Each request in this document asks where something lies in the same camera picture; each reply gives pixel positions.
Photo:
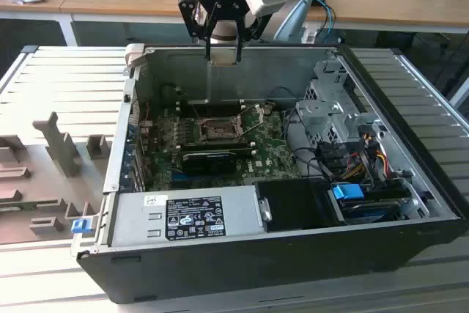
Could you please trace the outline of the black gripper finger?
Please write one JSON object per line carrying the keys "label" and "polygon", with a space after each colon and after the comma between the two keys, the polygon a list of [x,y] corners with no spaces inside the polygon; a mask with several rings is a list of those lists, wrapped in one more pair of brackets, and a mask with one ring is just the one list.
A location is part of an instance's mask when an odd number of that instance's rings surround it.
{"label": "black gripper finger", "polygon": [[[216,24],[220,20],[220,3],[218,0],[179,0],[178,7],[189,35],[193,39],[205,41],[205,59],[210,61],[210,40]],[[202,7],[206,12],[203,24],[199,24],[195,17],[195,11],[199,7]]]}
{"label": "black gripper finger", "polygon": [[272,17],[272,14],[255,17],[254,22],[247,27],[245,24],[245,16],[249,11],[248,5],[243,3],[235,12],[235,22],[237,26],[236,62],[240,62],[242,59],[243,43],[249,42],[252,39],[258,40]]}

